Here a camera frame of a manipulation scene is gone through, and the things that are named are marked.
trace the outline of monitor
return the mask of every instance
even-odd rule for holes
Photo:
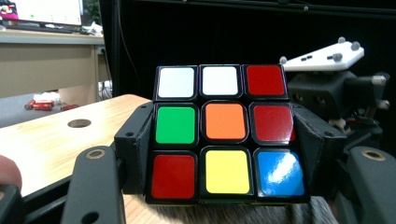
[[[0,0],[3,21],[81,25],[82,0]]]

